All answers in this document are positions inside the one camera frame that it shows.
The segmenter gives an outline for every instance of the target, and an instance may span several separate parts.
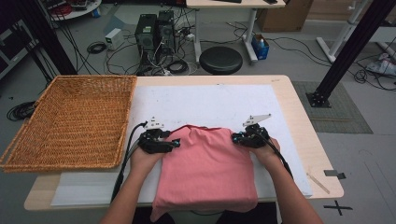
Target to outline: computer tower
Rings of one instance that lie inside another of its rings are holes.
[[[150,65],[157,63],[161,54],[157,34],[157,15],[142,14],[136,26],[134,36],[136,37],[137,48],[142,57],[142,64]]]
[[[162,41],[162,54],[173,54],[176,51],[174,11],[160,11],[158,15],[158,35]]]

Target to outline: black tape mark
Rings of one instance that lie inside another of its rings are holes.
[[[338,214],[340,214],[340,216],[343,215],[343,213],[341,212],[341,209],[346,209],[346,210],[353,210],[353,208],[351,207],[346,207],[346,206],[340,206],[337,202],[337,200],[335,201],[335,206],[333,205],[323,205],[324,208],[332,208],[332,209],[337,209],[338,210]]]
[[[337,170],[324,170],[324,174],[326,176],[337,176],[338,179],[345,179],[347,178],[344,173],[338,174]]]

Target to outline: white paper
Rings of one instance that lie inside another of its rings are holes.
[[[250,115],[263,114],[271,114],[272,117],[260,122],[260,125],[278,140],[282,147],[281,153],[289,163],[300,191],[304,196],[311,196],[312,189],[270,85],[136,87],[126,139],[129,139],[129,133],[135,125],[151,117],[163,123],[164,129],[169,131],[192,124],[241,132],[245,130],[242,123]],[[136,131],[133,142],[143,131],[143,128]],[[271,177],[254,155],[251,158],[259,200],[275,198]],[[143,185],[138,200],[140,203],[151,203],[154,200],[160,173],[159,162]],[[64,172],[51,205],[107,204],[117,174],[117,169],[100,173]]]

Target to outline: table leg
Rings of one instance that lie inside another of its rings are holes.
[[[253,47],[251,47],[251,33],[253,32],[254,21],[256,19],[256,12],[257,12],[257,8],[251,9],[247,34],[242,36],[245,47],[247,48],[248,56],[250,58],[250,63],[255,63],[258,61],[256,53],[254,52]]]
[[[201,56],[201,42],[199,39],[199,28],[200,28],[200,15],[199,9],[195,9],[195,36],[194,36],[194,51],[195,51],[195,61],[199,65],[199,57]]]

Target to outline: human hand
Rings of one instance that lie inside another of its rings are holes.
[[[138,172],[141,175],[148,175],[155,163],[161,159],[165,153],[148,154],[138,147],[131,156],[131,172]]]
[[[280,145],[275,138],[270,137],[269,142],[272,142],[276,149],[280,151]],[[274,150],[268,146],[268,144],[265,145],[265,147],[250,148],[249,151],[253,152],[259,162],[267,169],[273,164],[280,163],[279,157],[275,154]]]

